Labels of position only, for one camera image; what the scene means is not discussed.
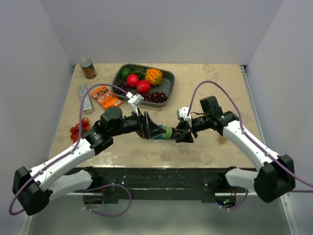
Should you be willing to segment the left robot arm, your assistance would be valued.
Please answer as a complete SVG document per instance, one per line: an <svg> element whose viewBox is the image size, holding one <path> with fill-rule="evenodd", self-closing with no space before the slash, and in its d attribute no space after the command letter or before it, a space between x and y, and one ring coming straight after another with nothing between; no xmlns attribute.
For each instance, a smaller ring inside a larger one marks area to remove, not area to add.
<svg viewBox="0 0 313 235"><path fill-rule="evenodd" d="M33 169L24 166L17 169L12 186L12 201L18 201L27 215L37 214L50 202L53 183L81 162L110 147L114 136L131 132L148 140L164 134L165 130L151 120L148 112L137 111L124 117L121 108L110 107L73 146Z"/></svg>

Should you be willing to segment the green bottle lid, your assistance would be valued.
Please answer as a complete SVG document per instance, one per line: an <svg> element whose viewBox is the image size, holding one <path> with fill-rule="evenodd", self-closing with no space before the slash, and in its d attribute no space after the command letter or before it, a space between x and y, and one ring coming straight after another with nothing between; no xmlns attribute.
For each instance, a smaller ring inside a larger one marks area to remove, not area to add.
<svg viewBox="0 0 313 235"><path fill-rule="evenodd" d="M172 136L172 127L164 126L163 130L165 131L164 134L162 135L163 138L165 139L171 139Z"/></svg>

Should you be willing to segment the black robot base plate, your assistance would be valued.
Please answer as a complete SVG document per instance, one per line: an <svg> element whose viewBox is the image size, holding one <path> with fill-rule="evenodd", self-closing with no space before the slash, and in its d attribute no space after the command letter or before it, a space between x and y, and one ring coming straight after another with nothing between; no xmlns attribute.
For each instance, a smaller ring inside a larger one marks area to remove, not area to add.
<svg viewBox="0 0 313 235"><path fill-rule="evenodd" d="M225 178L228 168L121 168L85 167L93 182L90 188L109 185L105 204L119 200L193 200L216 201L217 193L234 191Z"/></svg>

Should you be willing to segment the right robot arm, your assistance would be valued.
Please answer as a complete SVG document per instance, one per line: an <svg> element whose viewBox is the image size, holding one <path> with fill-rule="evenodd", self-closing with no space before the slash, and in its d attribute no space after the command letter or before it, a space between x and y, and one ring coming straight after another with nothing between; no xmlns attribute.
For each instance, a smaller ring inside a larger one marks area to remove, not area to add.
<svg viewBox="0 0 313 235"><path fill-rule="evenodd" d="M143 136L146 139L164 136L176 142L193 143L199 131L217 131L235 144L256 169L231 168L218 180L221 191L230 192L234 187L241 187L255 191L261 200L270 203L295 188L295 178L291 176L294 163L289 155L280 156L267 148L240 125L233 112L223 112L214 96L201 99L200 104L204 115L197 118L188 115L189 108L179 109L176 128L157 125L145 114Z"/></svg>

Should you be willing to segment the green lidded pill bottle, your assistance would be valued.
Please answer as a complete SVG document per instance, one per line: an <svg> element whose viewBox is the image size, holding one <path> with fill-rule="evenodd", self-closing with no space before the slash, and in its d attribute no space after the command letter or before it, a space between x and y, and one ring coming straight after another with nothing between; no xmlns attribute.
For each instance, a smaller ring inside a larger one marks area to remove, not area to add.
<svg viewBox="0 0 313 235"><path fill-rule="evenodd" d="M171 139L177 140L180 135L181 135L181 131L177 128L171 128L172 132L171 132Z"/></svg>

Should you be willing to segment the teal weekly pill organizer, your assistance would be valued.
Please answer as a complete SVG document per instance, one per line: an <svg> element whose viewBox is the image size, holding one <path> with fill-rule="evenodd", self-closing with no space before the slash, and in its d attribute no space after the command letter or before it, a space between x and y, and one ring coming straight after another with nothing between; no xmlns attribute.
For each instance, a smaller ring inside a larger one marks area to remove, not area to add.
<svg viewBox="0 0 313 235"><path fill-rule="evenodd" d="M148 133L144 133L143 136L141 137L142 139L146 140L163 140L165 139L166 135L166 128L163 124L158 124L158 129L157 130L150 130Z"/></svg>

